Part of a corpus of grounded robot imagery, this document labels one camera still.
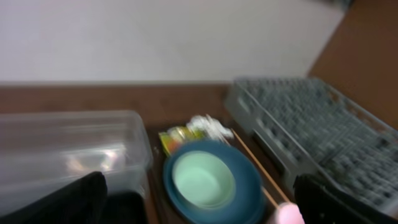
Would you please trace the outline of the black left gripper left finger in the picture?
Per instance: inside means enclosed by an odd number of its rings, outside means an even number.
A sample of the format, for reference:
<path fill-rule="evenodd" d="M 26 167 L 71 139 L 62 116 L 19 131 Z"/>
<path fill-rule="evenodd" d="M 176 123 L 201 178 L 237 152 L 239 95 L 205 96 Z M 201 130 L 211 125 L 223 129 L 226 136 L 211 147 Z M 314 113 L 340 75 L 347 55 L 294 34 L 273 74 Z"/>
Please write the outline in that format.
<path fill-rule="evenodd" d="M 98 223 L 108 194 L 101 172 L 92 172 L 63 188 L 1 217 L 1 224 Z"/>

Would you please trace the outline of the mint green bowl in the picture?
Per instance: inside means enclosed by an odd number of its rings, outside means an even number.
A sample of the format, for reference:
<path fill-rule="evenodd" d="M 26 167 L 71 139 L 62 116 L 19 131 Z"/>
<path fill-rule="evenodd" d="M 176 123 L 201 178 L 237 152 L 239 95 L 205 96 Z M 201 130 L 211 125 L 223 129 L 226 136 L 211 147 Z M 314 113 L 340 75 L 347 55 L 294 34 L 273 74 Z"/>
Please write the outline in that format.
<path fill-rule="evenodd" d="M 219 157 L 205 151 L 181 155 L 172 166 L 172 182 L 185 203 L 201 210 L 223 208 L 236 195 L 231 169 Z"/>

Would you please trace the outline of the blue plate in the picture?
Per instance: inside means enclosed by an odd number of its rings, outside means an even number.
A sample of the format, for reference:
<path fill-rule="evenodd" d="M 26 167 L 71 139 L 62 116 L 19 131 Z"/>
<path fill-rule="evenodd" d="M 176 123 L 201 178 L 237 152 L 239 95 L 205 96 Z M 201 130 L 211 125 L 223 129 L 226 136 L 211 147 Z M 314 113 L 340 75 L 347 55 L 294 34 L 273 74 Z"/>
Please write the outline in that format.
<path fill-rule="evenodd" d="M 216 210 L 201 210 L 185 203 L 172 182 L 172 166 L 183 154 L 205 151 L 219 157 L 231 169 L 236 181 L 233 201 Z M 250 160 L 235 147 L 214 140 L 193 141 L 182 145 L 164 162 L 164 187 L 175 208 L 192 223 L 257 223 L 265 209 L 262 179 Z"/>

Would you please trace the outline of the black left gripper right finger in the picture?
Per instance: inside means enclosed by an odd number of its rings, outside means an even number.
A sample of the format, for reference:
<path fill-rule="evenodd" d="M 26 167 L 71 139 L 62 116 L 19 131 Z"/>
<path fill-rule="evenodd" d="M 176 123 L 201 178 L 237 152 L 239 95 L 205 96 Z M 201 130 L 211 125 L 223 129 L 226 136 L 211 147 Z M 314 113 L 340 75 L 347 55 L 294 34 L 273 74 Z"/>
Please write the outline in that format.
<path fill-rule="evenodd" d="M 296 176 L 293 187 L 305 223 L 382 223 L 382 213 L 313 175 Z"/>

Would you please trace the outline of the wooden chopstick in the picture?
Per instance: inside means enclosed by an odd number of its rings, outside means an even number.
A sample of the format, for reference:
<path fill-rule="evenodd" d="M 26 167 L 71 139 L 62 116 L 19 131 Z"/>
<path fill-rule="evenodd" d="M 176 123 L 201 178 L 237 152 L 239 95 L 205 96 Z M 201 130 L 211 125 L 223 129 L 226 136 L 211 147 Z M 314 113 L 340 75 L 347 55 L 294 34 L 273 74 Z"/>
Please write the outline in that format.
<path fill-rule="evenodd" d="M 230 143 L 225 139 L 222 138 L 222 141 L 227 144 L 230 145 Z M 266 188 L 264 186 L 261 187 L 261 190 L 263 192 L 263 194 L 266 196 L 266 198 L 268 199 L 268 201 L 272 204 L 272 206 L 274 208 L 278 208 L 278 204 L 276 203 L 276 201 L 272 198 L 271 194 L 266 190 Z"/>
<path fill-rule="evenodd" d="M 265 175 L 267 180 L 273 185 L 273 187 L 278 191 L 279 195 L 283 198 L 285 202 L 290 202 L 288 196 L 284 193 L 284 191 L 279 187 L 277 182 L 272 178 L 272 176 L 266 171 L 264 166 L 260 163 L 260 161 L 257 159 L 257 157 L 253 154 L 252 150 L 245 144 L 245 142 L 241 139 L 241 137 L 237 134 L 237 132 L 232 129 L 232 132 L 234 136 L 237 138 L 237 140 L 240 142 L 240 144 L 243 146 L 243 148 L 247 151 L 247 153 L 250 155 L 250 157 L 253 159 L 253 161 L 256 163 L 256 165 L 260 168 L 261 172 Z"/>

